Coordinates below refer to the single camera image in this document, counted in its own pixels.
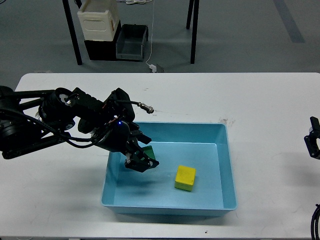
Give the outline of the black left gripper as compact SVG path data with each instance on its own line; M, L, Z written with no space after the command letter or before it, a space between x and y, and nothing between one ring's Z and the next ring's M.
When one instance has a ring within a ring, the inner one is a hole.
M156 168L160 163L155 161L141 161L141 154L145 151L139 142L147 145L152 139L145 135L140 126L134 122L129 124L117 121L111 130L96 144L97 147L110 152L122 153L126 150L128 141L128 152L125 154L124 166L127 169L143 173L146 170Z

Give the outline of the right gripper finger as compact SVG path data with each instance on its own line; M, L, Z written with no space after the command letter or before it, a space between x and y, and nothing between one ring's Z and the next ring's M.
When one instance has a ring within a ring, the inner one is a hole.
M304 141L310 157L317 160L320 159L320 147L318 146L317 139L320 138L320 122L317 117L310 117L311 128L309 135L304 137Z

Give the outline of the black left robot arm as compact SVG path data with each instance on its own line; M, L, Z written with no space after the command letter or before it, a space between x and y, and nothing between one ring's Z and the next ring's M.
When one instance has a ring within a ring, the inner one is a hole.
M145 172L159 162L151 139L134 122L135 104L122 89L100 101L79 88L14 91L0 88L0 151L9 160L60 143L121 153L126 168Z

